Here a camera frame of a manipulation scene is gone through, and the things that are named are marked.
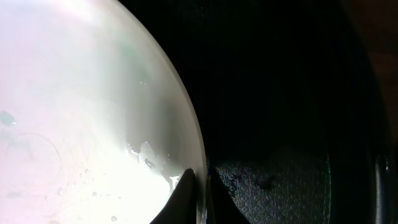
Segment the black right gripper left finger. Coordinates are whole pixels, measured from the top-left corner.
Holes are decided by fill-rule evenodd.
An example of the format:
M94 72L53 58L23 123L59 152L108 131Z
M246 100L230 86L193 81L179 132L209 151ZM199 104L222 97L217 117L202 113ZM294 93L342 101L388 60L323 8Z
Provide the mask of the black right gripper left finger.
M150 224L196 224L197 185L193 169L186 169L165 207Z

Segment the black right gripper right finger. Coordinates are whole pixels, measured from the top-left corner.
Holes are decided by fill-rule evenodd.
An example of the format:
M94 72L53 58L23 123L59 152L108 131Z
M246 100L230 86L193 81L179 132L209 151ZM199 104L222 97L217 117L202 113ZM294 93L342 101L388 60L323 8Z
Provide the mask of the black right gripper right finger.
M206 211L209 224L249 224L229 195L216 169L210 167L206 187Z

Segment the round black tray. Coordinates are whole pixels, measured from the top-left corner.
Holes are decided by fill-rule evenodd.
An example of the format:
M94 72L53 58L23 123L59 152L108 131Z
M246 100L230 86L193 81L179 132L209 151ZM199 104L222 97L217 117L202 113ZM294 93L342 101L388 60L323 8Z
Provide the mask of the round black tray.
M124 1L249 223L396 223L397 144L345 1Z

